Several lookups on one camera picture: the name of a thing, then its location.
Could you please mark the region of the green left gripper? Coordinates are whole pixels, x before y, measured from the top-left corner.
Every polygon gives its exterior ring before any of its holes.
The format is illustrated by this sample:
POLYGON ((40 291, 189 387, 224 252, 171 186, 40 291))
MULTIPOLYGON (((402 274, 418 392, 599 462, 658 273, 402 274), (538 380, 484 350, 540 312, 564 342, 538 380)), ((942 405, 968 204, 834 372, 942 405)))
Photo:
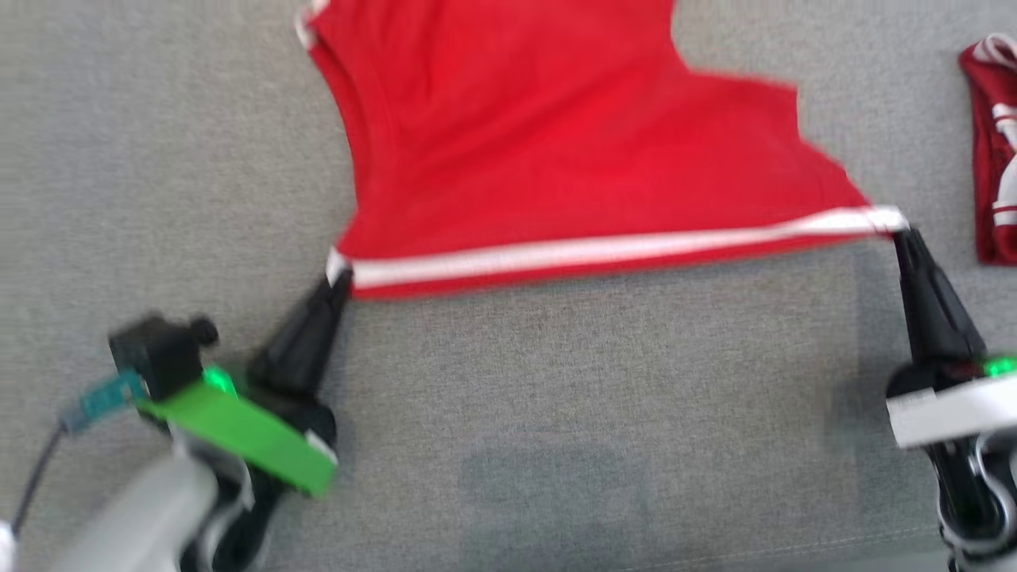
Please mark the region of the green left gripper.
MULTIPOLYGON (((325 276, 249 362, 254 386, 315 397, 351 296, 352 274, 325 276)), ((237 456, 270 477, 312 497, 330 488, 338 460, 310 431, 298 431, 240 395, 231 374, 205 369, 174 396, 139 400, 137 410, 237 456)))

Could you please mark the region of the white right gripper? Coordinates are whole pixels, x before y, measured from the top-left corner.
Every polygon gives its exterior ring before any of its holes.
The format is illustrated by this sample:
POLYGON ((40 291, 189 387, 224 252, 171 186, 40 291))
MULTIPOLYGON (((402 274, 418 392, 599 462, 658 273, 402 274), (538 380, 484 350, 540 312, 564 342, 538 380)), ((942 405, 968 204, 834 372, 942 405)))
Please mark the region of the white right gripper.
POLYGON ((1015 427, 1014 356, 981 358, 988 345, 920 232, 892 237, 912 361, 924 361, 901 366, 887 384, 897 446, 916 449, 1015 427))

